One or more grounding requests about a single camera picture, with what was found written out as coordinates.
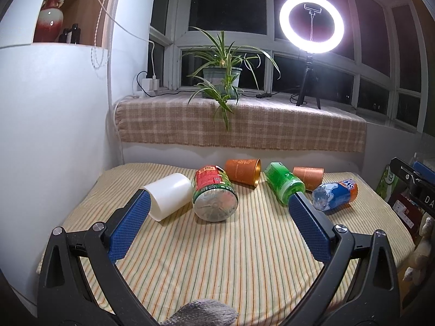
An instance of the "orange cup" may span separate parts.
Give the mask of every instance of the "orange cup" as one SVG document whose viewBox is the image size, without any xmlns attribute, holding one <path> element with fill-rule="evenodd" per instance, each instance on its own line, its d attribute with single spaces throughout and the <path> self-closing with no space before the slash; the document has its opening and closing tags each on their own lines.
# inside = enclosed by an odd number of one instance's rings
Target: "orange cup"
<svg viewBox="0 0 435 326">
<path fill-rule="evenodd" d="M 229 159 L 225 163 L 225 171 L 231 181 L 257 186 L 262 162 L 259 159 Z"/>
<path fill-rule="evenodd" d="M 293 168 L 293 175 L 302 180 L 308 191 L 313 191 L 322 184 L 323 168 L 305 168 L 295 166 Z"/>
</svg>

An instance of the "bed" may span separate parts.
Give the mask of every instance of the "bed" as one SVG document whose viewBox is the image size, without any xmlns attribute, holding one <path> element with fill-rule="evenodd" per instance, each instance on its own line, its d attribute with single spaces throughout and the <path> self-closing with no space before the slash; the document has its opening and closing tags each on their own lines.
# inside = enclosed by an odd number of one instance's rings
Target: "bed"
<svg viewBox="0 0 435 326">
<path fill-rule="evenodd" d="M 63 227 L 87 230 L 96 221 L 106 221 L 138 188 L 172 173 L 192 179 L 195 170 L 131 163 L 106 171 Z M 358 184 L 358 197 L 329 218 L 356 233 L 385 230 L 394 261 L 400 266 L 414 250 L 408 231 L 358 175 L 326 173 L 324 181 L 346 178 Z M 202 221 L 191 204 L 161 222 L 147 217 L 125 259 L 117 261 L 128 285 L 157 321 L 164 321 L 189 301 L 209 298 L 236 309 L 240 314 L 237 325 L 277 325 L 320 272 L 323 264 L 312 258 L 287 207 L 277 201 L 263 173 L 255 189 L 234 187 L 239 207 L 227 221 Z M 111 311 L 89 261 L 82 262 L 100 307 Z M 330 307 L 343 299 L 356 263 L 349 264 Z"/>
</svg>

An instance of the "blue gripper pad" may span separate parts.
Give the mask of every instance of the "blue gripper pad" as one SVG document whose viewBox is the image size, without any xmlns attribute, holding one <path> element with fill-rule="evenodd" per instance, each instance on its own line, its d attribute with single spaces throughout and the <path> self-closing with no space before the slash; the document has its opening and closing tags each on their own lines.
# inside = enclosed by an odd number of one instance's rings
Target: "blue gripper pad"
<svg viewBox="0 0 435 326">
<path fill-rule="evenodd" d="M 331 259 L 330 240 L 310 210 L 295 194 L 290 196 L 288 211 L 313 257 L 319 262 L 327 263 Z"/>
<path fill-rule="evenodd" d="M 125 257 L 150 209 L 151 197 L 147 191 L 144 191 L 128 210 L 110 237 L 108 255 L 112 263 Z"/>
<path fill-rule="evenodd" d="M 416 172 L 419 172 L 421 177 L 423 177 L 423 179 L 426 179 L 432 185 L 435 185 L 435 173 L 432 170 L 430 170 L 427 166 L 421 164 L 420 162 L 414 162 L 414 164 L 412 164 L 412 168 Z"/>
</svg>

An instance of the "ring light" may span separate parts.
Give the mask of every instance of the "ring light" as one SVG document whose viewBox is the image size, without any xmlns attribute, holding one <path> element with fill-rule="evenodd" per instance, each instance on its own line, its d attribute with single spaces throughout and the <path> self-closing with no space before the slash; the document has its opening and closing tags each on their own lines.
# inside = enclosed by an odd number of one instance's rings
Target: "ring light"
<svg viewBox="0 0 435 326">
<path fill-rule="evenodd" d="M 293 10 L 293 8 L 303 2 L 320 5 L 329 12 L 334 21 L 334 34 L 332 34 L 330 39 L 324 42 L 311 42 L 298 36 L 291 28 L 289 20 L 290 12 Z M 340 44 L 344 34 L 344 23 L 340 13 L 331 3 L 326 0 L 287 0 L 281 8 L 279 22 L 286 38 L 298 48 L 311 54 L 328 52 L 332 50 L 338 44 Z"/>
</svg>

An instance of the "spider plant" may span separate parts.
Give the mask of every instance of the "spider plant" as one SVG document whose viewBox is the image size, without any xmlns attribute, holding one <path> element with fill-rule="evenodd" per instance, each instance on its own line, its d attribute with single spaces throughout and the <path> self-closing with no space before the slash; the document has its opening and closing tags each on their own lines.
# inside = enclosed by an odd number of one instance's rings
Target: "spider plant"
<svg viewBox="0 0 435 326">
<path fill-rule="evenodd" d="M 219 112 L 222 115 L 223 122 L 225 123 L 225 128 L 228 132 L 229 130 L 229 121 L 228 121 L 228 114 L 227 112 L 233 113 L 232 109 L 228 106 L 227 101 L 231 99 L 232 94 L 234 93 L 237 99 L 237 102 L 239 101 L 238 96 L 238 87 L 233 85 L 234 80 L 238 77 L 238 75 L 232 75 L 231 74 L 231 63 L 226 63 L 226 72 L 225 77 L 222 79 L 222 86 L 224 89 L 224 92 L 220 91 L 220 89 L 217 89 L 214 84 L 211 84 L 208 80 L 206 80 L 203 77 L 200 76 L 193 76 L 195 78 L 198 78 L 201 80 L 200 83 L 197 84 L 199 89 L 195 91 L 189 98 L 188 104 L 191 102 L 193 97 L 197 95 L 199 92 L 204 92 L 209 97 L 214 99 L 216 102 L 218 102 L 219 106 L 217 107 L 214 115 L 213 115 L 213 121 L 215 120 L 216 114 Z"/>
<path fill-rule="evenodd" d="M 268 53 L 266 53 L 264 50 L 261 50 L 259 48 L 256 48 L 254 46 L 249 46 L 249 45 L 234 46 L 235 42 L 232 42 L 228 47 L 226 47 L 225 46 L 225 32 L 224 31 L 221 31 L 220 33 L 218 33 L 216 38 L 215 38 L 214 36 L 212 36 L 210 33 L 208 33 L 207 31 L 205 31 L 203 29 L 200 29 L 197 27 L 193 27 L 193 28 L 199 30 L 201 33 L 203 33 L 205 36 L 207 36 L 207 38 L 212 42 L 213 47 L 196 46 L 196 47 L 191 48 L 187 53 L 184 54 L 184 55 L 193 55 L 194 57 L 201 58 L 201 59 L 206 61 L 205 64 L 198 67 L 198 69 L 195 70 L 195 72 L 193 72 L 191 75 L 189 75 L 190 77 L 196 77 L 197 74 L 199 73 L 199 71 L 201 71 L 202 69 L 204 69 L 206 67 L 210 67 L 210 66 L 227 67 L 229 65 L 230 72 L 231 72 L 232 67 L 237 67 L 237 66 L 240 66 L 242 63 L 244 63 L 246 68 L 249 71 L 251 71 L 251 74 L 252 74 L 252 77 L 254 77 L 257 89 L 259 89 L 257 77 L 255 77 L 255 73 L 254 73 L 254 66 L 252 65 L 252 60 L 258 59 L 259 62 L 261 63 L 260 56 L 258 54 L 256 54 L 255 56 L 246 56 L 246 53 L 244 55 L 243 54 L 240 55 L 238 53 L 240 53 L 239 50 L 241 50 L 241 49 L 253 49 L 254 51 L 257 51 L 257 52 L 263 54 L 267 59 L 269 59 L 271 61 L 272 65 L 277 69 L 277 71 L 279 72 L 279 76 L 281 77 L 281 72 L 279 71 L 278 65 L 276 64 L 275 60 L 273 60 L 273 58 Z"/>
</svg>

